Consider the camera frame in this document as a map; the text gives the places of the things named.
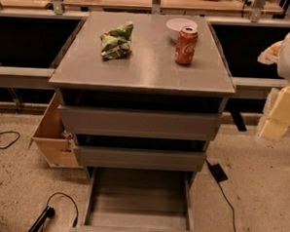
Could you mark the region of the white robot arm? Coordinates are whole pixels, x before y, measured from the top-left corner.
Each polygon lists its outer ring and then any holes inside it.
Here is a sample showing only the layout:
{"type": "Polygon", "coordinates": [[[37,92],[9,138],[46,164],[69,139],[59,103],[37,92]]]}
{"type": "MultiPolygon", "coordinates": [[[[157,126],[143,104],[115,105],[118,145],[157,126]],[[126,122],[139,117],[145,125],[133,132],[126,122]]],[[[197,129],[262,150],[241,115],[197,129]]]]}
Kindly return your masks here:
{"type": "Polygon", "coordinates": [[[266,100],[263,116],[259,121],[257,138],[266,144],[277,141],[290,127],[290,32],[284,40],[266,48],[257,57],[266,65],[277,64],[277,75],[289,83],[288,86],[272,89],[266,100]]]}

